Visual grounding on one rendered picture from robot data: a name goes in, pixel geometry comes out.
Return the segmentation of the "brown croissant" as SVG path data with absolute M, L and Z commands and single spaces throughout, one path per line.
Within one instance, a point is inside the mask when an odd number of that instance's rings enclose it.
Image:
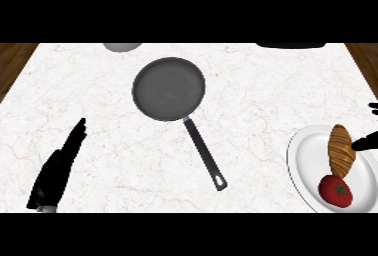
M 337 124 L 330 134 L 328 159 L 331 172 L 341 179 L 346 178 L 356 160 L 356 151 L 352 149 L 352 144 L 349 131 L 341 124 Z

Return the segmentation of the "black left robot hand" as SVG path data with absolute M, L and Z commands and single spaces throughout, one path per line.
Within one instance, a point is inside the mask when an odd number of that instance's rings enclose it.
M 70 132 L 61 149 L 56 149 L 43 164 L 27 208 L 37 211 L 40 206 L 56 206 L 64 196 L 74 160 L 86 139 L 86 119 L 82 118 Z

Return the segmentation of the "black appliance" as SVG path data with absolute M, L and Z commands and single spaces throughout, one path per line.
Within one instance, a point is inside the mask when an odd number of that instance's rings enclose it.
M 322 48 L 327 43 L 256 43 L 260 47 L 276 49 L 312 49 Z

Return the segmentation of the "white round plate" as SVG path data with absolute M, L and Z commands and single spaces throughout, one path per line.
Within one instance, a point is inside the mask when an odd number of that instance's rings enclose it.
M 319 213 L 378 213 L 378 160 L 368 151 L 356 153 L 356 161 L 346 176 L 352 190 L 352 205 L 340 208 L 325 202 L 318 185 L 331 173 L 328 140 L 331 126 L 312 125 L 294 135 L 287 150 L 287 164 L 297 192 Z

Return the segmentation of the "grey round bowl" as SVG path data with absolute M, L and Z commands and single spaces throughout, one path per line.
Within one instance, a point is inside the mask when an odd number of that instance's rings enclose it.
M 104 46 L 110 51 L 123 53 L 135 50 L 141 46 L 141 43 L 105 43 Z

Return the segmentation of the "red tomato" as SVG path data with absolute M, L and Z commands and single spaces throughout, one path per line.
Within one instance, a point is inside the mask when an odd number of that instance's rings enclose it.
M 324 201 L 340 207 L 347 208 L 352 205 L 353 194 L 344 180 L 334 175 L 327 175 L 319 182 L 318 192 Z

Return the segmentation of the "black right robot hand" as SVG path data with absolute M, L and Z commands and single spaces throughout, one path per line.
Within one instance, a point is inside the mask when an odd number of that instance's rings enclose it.
M 372 114 L 378 116 L 378 103 L 369 103 L 368 106 L 372 108 Z M 352 149 L 355 151 L 378 150 L 378 130 L 353 142 Z

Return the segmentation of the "dark grey frying pan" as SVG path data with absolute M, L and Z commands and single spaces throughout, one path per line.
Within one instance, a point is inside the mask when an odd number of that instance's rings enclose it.
M 136 75 L 132 88 L 133 102 L 154 120 L 183 120 L 216 189 L 228 187 L 194 120 L 189 115 L 206 95 L 206 78 L 197 65 L 186 59 L 166 57 L 152 61 Z

